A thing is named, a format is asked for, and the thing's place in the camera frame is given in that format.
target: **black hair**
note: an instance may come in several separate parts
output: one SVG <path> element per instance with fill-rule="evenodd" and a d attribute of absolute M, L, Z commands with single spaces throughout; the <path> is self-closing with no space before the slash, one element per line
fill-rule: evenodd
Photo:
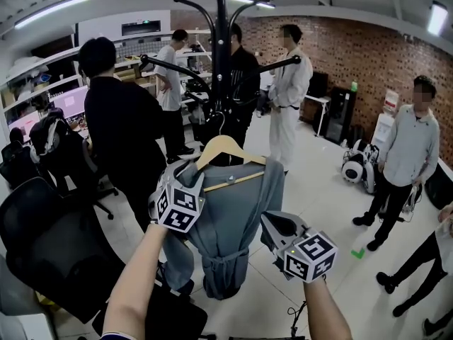
<path fill-rule="evenodd" d="M 22 133 L 22 130 L 19 127 L 13 128 L 10 131 L 10 133 L 9 133 L 9 140 L 11 142 L 19 141 L 23 145 L 23 133 Z"/>
<path fill-rule="evenodd" d="M 283 30 L 285 37 L 291 36 L 293 41 L 297 44 L 302 38 L 302 30 L 295 24 L 283 25 L 280 30 Z"/>
<path fill-rule="evenodd" d="M 231 27 L 231 35 L 238 37 L 238 42 L 242 43 L 242 30 L 236 23 L 233 23 L 233 26 Z"/>
<path fill-rule="evenodd" d="M 413 80 L 413 86 L 415 87 L 418 86 L 419 84 L 423 87 L 423 91 L 430 92 L 431 99 L 434 99 L 437 91 L 432 79 L 427 76 L 418 76 Z"/>
<path fill-rule="evenodd" d="M 115 45 L 105 37 L 90 39 L 79 50 L 79 66 L 88 78 L 108 71 L 115 63 Z"/>
<path fill-rule="evenodd" d="M 188 33 L 183 29 L 175 30 L 171 39 L 176 40 L 177 42 L 182 42 L 183 40 L 189 38 Z"/>

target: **computer monitor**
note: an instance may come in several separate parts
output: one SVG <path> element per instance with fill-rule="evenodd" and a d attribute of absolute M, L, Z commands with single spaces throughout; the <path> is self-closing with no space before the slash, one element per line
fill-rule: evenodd
<path fill-rule="evenodd" d="M 58 95 L 53 103 L 63 110 L 64 118 L 69 118 L 85 112 L 85 97 L 88 86 L 73 89 Z"/>
<path fill-rule="evenodd" d="M 31 128 L 34 126 L 35 123 L 38 122 L 40 122 L 40 114 L 37 111 L 35 111 L 19 118 L 17 121 L 14 121 L 13 123 L 9 124 L 8 127 L 10 131 L 16 127 L 21 129 L 23 141 L 27 142 L 28 140 L 30 140 Z"/>

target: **wooden hanger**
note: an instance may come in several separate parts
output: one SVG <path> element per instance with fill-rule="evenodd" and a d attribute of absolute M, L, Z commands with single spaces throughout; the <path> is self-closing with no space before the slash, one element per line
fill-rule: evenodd
<path fill-rule="evenodd" d="M 197 161 L 197 170 L 201 170 L 208 165 L 214 158 L 220 154 L 228 154 L 244 159 L 246 162 L 256 162 L 257 164 L 266 165 L 266 158 L 262 156 L 256 156 L 249 154 L 242 150 L 239 145 L 230 136 L 220 135 L 211 139 L 203 151 L 201 157 Z M 224 188 L 225 186 L 234 185 L 235 183 L 241 183 L 242 181 L 257 178 L 264 174 L 264 171 L 246 176 L 245 178 L 238 178 L 231 183 L 222 183 L 218 185 L 205 188 L 205 193 L 216 189 Z"/>

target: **tiled floor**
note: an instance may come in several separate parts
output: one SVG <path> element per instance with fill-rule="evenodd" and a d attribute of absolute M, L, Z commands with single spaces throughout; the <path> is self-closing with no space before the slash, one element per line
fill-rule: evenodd
<path fill-rule="evenodd" d="M 254 118 L 248 130 L 246 150 L 269 154 L 269 117 Z M 392 309 L 404 301 L 423 281 L 430 265 L 419 268 L 402 283 L 392 296 L 377 285 L 377 271 L 392 272 L 406 260 L 435 229 L 437 210 L 423 194 L 411 223 L 398 223 L 385 245 L 375 253 L 367 252 L 361 260 L 350 254 L 370 241 L 379 223 L 369 229 L 351 224 L 371 203 L 359 185 L 350 185 L 340 176 L 343 149 L 313 135 L 311 127 L 299 124 L 294 162 L 286 178 L 283 210 L 298 214 L 317 230 L 326 232 L 339 247 L 339 256 L 327 282 L 334 299 L 345 315 L 354 339 L 422 339 L 421 323 L 426 317 L 438 319 L 453 304 L 452 281 L 444 279 L 436 289 L 409 310 L 394 319 Z M 127 261 L 139 243 L 142 232 L 124 197 L 109 197 L 104 203 L 115 213 L 113 221 L 96 209 L 108 241 L 123 261 Z M 194 249 L 196 270 L 192 298 L 204 309 L 209 319 L 205 332 L 219 339 L 228 336 L 280 337 L 290 335 L 293 316 L 288 307 L 298 307 L 304 300 L 302 284 L 287 281 L 272 265 L 273 256 L 260 243 L 257 233 L 250 250 L 247 279 L 239 294 L 217 301 L 207 298 L 202 289 L 200 255 Z M 89 324 L 83 325 L 64 311 L 55 318 L 61 339 L 75 340 L 80 334 L 96 339 Z M 298 334 L 309 336 L 306 312 L 299 318 Z"/>

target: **red brick wall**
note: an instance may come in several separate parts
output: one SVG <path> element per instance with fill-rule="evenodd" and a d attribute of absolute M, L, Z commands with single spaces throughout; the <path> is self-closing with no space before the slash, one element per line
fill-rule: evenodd
<path fill-rule="evenodd" d="M 172 28 L 206 27 L 196 12 L 172 11 L 171 20 Z M 329 89 L 350 88 L 353 80 L 358 83 L 352 123 L 362 125 L 369 139 L 386 90 L 398 92 L 400 102 L 410 103 L 413 79 L 419 74 L 431 77 L 437 88 L 433 111 L 440 124 L 441 157 L 453 166 L 452 56 L 417 38 L 406 41 L 394 30 L 357 21 L 302 16 L 242 18 L 244 46 L 262 54 L 260 63 L 274 62 L 283 53 L 277 34 L 285 23 L 302 29 L 301 47 L 314 69 L 329 75 Z M 310 107 L 305 111 L 308 116 L 313 113 Z"/>

